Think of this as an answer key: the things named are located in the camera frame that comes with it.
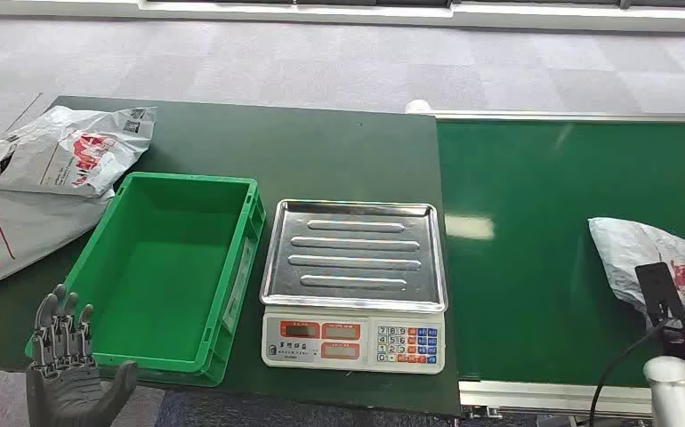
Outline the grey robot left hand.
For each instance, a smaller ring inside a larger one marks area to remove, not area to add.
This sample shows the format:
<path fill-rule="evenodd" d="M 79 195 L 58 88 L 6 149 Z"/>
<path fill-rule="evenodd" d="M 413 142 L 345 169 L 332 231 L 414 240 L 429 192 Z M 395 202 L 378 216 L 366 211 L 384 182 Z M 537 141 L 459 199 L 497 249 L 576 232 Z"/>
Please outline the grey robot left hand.
<path fill-rule="evenodd" d="M 102 386 L 93 356 L 93 306 L 76 314 L 78 301 L 59 284 L 36 309 L 25 372 L 31 426 L 110 426 L 137 386 L 138 365 L 131 360 Z"/>

